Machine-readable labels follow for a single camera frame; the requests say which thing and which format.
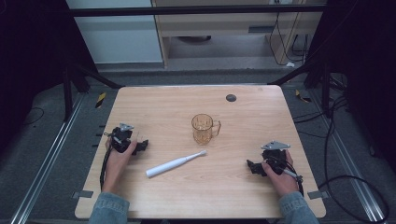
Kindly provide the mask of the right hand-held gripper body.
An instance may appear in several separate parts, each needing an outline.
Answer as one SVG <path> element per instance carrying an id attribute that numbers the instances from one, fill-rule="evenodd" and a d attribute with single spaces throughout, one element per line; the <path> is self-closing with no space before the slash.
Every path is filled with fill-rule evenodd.
<path id="1" fill-rule="evenodd" d="M 278 141 L 271 141 L 263 146 L 262 157 L 265 162 L 271 166 L 272 170 L 277 174 L 281 175 L 284 169 L 287 167 L 287 157 L 285 150 L 290 148 L 289 144 L 284 144 Z"/>

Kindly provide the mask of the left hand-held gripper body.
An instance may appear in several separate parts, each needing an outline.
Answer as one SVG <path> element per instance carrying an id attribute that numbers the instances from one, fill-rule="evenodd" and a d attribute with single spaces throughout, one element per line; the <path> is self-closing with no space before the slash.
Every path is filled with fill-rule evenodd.
<path id="1" fill-rule="evenodd" d="M 112 130 L 112 133 L 105 133 L 105 135 L 111 138 L 111 146 L 119 153 L 123 153 L 131 143 L 133 129 L 133 125 L 121 123 Z"/>

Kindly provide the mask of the white electric toothbrush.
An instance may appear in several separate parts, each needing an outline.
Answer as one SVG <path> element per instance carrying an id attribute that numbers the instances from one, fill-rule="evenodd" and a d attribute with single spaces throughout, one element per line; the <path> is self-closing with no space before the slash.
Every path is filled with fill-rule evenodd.
<path id="1" fill-rule="evenodd" d="M 157 166 L 155 166 L 153 168 L 148 169 L 146 171 L 146 176 L 148 178 L 154 177 L 155 175 L 159 175 L 159 174 L 162 174 L 162 173 L 167 172 L 169 170 L 172 170 L 172 169 L 174 169 L 174 168 L 176 168 L 176 167 L 178 167 L 180 165 L 183 165 L 184 163 L 186 163 L 188 161 L 191 161 L 191 160 L 193 160 L 195 158 L 198 158 L 200 156 L 204 156 L 205 154 L 206 154 L 206 151 L 203 150 L 203 151 L 200 151 L 200 152 L 195 153 L 195 154 L 191 154 L 191 155 L 186 156 L 186 157 L 178 158 L 178 159 L 175 159 L 175 160 L 168 161 L 166 163 L 157 165 Z"/>

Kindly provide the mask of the amber glass cup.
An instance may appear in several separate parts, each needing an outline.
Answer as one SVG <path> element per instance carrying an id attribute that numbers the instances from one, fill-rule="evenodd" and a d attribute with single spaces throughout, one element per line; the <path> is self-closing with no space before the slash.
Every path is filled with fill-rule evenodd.
<path id="1" fill-rule="evenodd" d="M 221 122 L 207 114 L 197 114 L 191 120 L 192 135 L 199 145 L 207 145 L 213 137 L 219 135 Z"/>

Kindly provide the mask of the person's right hand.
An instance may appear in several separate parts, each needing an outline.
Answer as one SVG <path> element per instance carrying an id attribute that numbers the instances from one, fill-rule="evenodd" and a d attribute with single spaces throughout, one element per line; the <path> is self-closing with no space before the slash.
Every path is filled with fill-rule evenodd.
<path id="1" fill-rule="evenodd" d="M 279 197 L 299 191 L 298 183 L 293 176 L 286 173 L 277 175 L 266 161 L 262 162 L 262 168 L 264 172 L 267 173 Z"/>

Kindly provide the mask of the person's left hand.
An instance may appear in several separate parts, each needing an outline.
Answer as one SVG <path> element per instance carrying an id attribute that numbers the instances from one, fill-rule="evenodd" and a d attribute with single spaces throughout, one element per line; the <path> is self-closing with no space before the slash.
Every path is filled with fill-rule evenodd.
<path id="1" fill-rule="evenodd" d="M 129 163 L 129 160 L 132 157 L 136 145 L 137 141 L 132 141 L 123 153 L 119 153 L 117 150 L 114 149 L 110 150 L 110 154 L 108 156 L 108 161 L 106 164 L 102 192 L 111 192 L 113 194 L 118 193 L 120 179 L 126 166 Z"/>

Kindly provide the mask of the white cabinet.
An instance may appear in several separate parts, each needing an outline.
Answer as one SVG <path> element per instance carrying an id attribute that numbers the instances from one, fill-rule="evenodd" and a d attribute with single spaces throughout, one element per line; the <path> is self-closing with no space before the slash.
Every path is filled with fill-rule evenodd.
<path id="1" fill-rule="evenodd" d="M 151 7 L 150 0 L 66 0 L 71 9 Z M 75 17 L 96 64 L 161 63 L 153 16 Z"/>

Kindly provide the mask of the black curtain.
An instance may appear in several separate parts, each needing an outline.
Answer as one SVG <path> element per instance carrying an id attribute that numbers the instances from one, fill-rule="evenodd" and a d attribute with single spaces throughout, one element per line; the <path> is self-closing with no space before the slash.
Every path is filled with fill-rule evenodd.
<path id="1" fill-rule="evenodd" d="M 35 96 L 63 82 L 64 59 L 53 36 L 72 63 L 96 69 L 75 20 L 53 14 L 67 9 L 66 0 L 0 0 L 0 157 L 8 153 Z"/>
<path id="2" fill-rule="evenodd" d="M 396 173 L 396 0 L 327 0 L 309 57 L 347 77 L 346 95 Z"/>

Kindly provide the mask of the light wooden desk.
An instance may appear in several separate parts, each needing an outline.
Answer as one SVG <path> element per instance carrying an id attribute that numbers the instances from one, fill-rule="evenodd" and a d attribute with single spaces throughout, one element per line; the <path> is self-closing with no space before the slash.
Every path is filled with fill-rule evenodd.
<path id="1" fill-rule="evenodd" d="M 155 7 L 314 5 L 326 0 L 150 0 Z M 157 15 L 155 21 L 163 41 L 176 36 L 266 35 L 277 63 L 291 60 L 293 40 L 312 35 L 320 12 L 232 13 Z"/>

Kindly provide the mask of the grey metal table bracket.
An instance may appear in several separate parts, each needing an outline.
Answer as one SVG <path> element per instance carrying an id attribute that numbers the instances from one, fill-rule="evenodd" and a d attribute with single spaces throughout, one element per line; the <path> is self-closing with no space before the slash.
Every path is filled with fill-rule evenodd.
<path id="1" fill-rule="evenodd" d="M 327 199 L 330 197 L 329 193 L 327 191 L 310 191 L 308 192 L 308 197 L 310 200 L 314 200 L 314 199 Z"/>
<path id="2" fill-rule="evenodd" d="M 72 194 L 73 199 L 79 199 L 79 198 L 91 198 L 93 195 L 93 191 L 90 190 L 81 190 L 81 191 L 75 191 Z"/>

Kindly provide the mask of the black frame strut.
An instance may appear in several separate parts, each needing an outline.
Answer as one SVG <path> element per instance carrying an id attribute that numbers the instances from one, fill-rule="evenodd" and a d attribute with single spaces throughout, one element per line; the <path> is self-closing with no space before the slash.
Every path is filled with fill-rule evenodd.
<path id="1" fill-rule="evenodd" d="M 304 86 L 308 89 L 314 89 L 317 85 L 321 86 L 321 108 L 327 117 L 330 116 L 330 65 L 326 60 L 310 59 L 299 68 L 291 71 L 287 75 L 269 82 L 269 85 L 281 86 L 287 81 L 301 75 L 306 74 Z"/>
<path id="2" fill-rule="evenodd" d="M 70 64 L 66 66 L 63 71 L 63 84 L 64 84 L 64 121 L 68 121 L 73 113 L 73 99 L 71 84 L 74 84 L 78 92 L 87 92 L 90 85 L 85 76 L 92 77 L 93 79 L 105 84 L 111 89 L 120 89 L 122 85 L 117 84 L 103 76 L 98 72 L 94 72 L 79 64 Z"/>

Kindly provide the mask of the aluminium floor rail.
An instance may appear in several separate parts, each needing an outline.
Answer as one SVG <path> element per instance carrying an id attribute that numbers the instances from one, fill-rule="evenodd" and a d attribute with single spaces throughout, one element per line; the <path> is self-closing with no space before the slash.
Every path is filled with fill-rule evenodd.
<path id="1" fill-rule="evenodd" d="M 18 209 L 12 216 L 12 219 L 9 221 L 9 224 L 26 223 L 28 217 L 31 214 L 31 211 L 35 206 L 37 198 L 41 193 L 41 190 L 43 189 L 45 183 L 47 182 L 52 167 L 55 164 L 59 153 L 63 149 L 64 142 L 75 123 L 75 120 L 78 116 L 79 110 L 81 109 L 81 104 L 83 103 L 84 98 L 85 98 L 84 93 L 77 94 L 76 101 L 73 103 L 72 111 L 68 119 L 63 122 L 60 131 L 57 133 L 54 141 L 52 142 L 52 145 L 49 148 L 49 152 L 47 153 L 38 172 L 36 173 L 30 188 L 27 190 L 25 196 L 23 197 L 23 200 L 18 206 Z"/>
<path id="2" fill-rule="evenodd" d="M 329 139 L 331 140 L 334 150 L 336 151 L 339 160 L 343 164 L 346 173 L 350 175 L 352 186 L 357 193 L 357 196 L 368 219 L 370 221 L 379 221 L 380 219 L 385 219 L 385 212 L 380 208 L 380 204 L 375 199 L 372 189 L 367 183 L 363 183 L 361 181 L 361 172 L 347 152 L 344 142 L 335 129 L 333 119 L 329 119 L 326 116 L 324 116 L 322 119 L 325 125 L 329 128 Z"/>

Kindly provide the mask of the black horizontal frame bar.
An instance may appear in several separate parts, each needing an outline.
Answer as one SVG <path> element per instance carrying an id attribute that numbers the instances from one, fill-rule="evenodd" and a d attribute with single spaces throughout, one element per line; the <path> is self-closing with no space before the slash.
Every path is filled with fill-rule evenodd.
<path id="1" fill-rule="evenodd" d="M 245 5 L 245 6 L 189 6 L 189 7 L 127 7 L 68 9 L 65 14 L 73 17 L 101 16 L 149 16 L 188 14 L 232 14 L 232 13 L 277 13 L 277 12 L 320 12 L 326 4 L 314 5 Z"/>

